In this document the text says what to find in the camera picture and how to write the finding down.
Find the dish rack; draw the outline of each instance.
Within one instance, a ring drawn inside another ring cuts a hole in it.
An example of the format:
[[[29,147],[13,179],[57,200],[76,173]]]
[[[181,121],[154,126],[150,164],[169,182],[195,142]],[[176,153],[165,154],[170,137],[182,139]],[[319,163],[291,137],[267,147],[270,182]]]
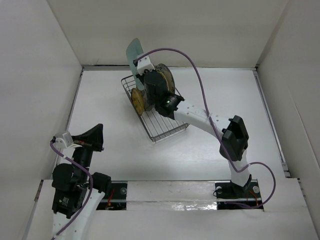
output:
[[[136,87],[135,79],[133,75],[127,76],[121,79],[121,84],[125,90],[132,107],[136,111],[134,104],[131,100],[131,90]],[[140,119],[142,126],[144,127],[149,138],[153,141],[159,141],[170,135],[173,135],[179,131],[185,130],[189,124],[184,122],[179,122],[168,117],[161,116],[154,108],[151,111],[144,111],[141,116],[136,111],[138,118]]]

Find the gray wall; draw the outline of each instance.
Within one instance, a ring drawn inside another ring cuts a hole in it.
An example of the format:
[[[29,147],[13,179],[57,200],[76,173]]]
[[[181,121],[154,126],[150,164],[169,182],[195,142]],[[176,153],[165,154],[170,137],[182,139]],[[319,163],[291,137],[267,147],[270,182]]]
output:
[[[254,67],[288,0],[48,0],[81,64],[127,65],[126,48],[176,48],[199,67]],[[176,53],[154,63],[189,66]]]
[[[23,235],[81,66],[44,0],[0,0],[0,233]]]
[[[282,150],[320,233],[320,1],[291,0],[258,74]]]

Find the light blue plate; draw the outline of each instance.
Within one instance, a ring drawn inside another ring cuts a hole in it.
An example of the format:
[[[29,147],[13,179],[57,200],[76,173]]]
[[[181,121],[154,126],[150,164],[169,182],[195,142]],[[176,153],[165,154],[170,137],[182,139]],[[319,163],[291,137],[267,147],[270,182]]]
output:
[[[132,75],[134,77],[136,87],[141,91],[145,89],[145,86],[136,77],[138,72],[137,72],[137,67],[134,65],[134,60],[136,60],[138,56],[143,53],[144,53],[144,50],[142,49],[141,42],[138,38],[133,39],[132,42],[129,44],[129,46],[126,48],[126,59],[129,62],[129,66],[130,66]]]

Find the white table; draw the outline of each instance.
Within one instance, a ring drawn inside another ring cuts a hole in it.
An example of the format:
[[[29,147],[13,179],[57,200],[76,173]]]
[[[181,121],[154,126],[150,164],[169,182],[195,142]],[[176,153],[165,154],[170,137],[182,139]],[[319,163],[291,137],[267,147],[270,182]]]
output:
[[[190,68],[171,70],[182,96],[196,106],[203,106],[194,71]],[[126,211],[96,211],[88,239],[318,239],[298,181],[285,178],[253,72],[214,68],[199,71],[209,109],[215,115],[239,115],[244,119],[249,134],[247,160],[271,167],[277,180],[274,197],[264,206],[264,211],[180,212],[143,205],[153,191],[152,183],[145,192],[146,187],[133,188],[133,192],[139,193],[142,207],[128,204]],[[218,141],[206,132],[189,126],[186,131],[157,143],[149,139],[120,82],[128,75],[127,70],[83,73],[69,131],[77,135],[98,123],[104,124],[104,151],[93,154],[90,172],[107,174],[114,181],[230,179],[228,163],[219,154]],[[65,150],[64,154],[71,157],[72,151]],[[265,200],[272,189],[269,172],[260,166],[251,167],[250,172],[258,179]],[[51,181],[46,180],[28,240],[49,239],[53,195]]]

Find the white wall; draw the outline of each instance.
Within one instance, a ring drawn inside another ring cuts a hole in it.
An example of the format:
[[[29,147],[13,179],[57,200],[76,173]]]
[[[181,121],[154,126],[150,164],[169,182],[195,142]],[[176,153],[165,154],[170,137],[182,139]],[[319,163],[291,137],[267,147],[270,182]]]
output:
[[[320,1],[292,0],[258,74],[293,177],[320,234]]]
[[[288,0],[48,0],[81,64],[127,65],[126,48],[177,48],[200,67],[254,67]],[[154,63],[189,66],[178,54]]]
[[[0,0],[0,233],[21,239],[81,66],[44,0]]]

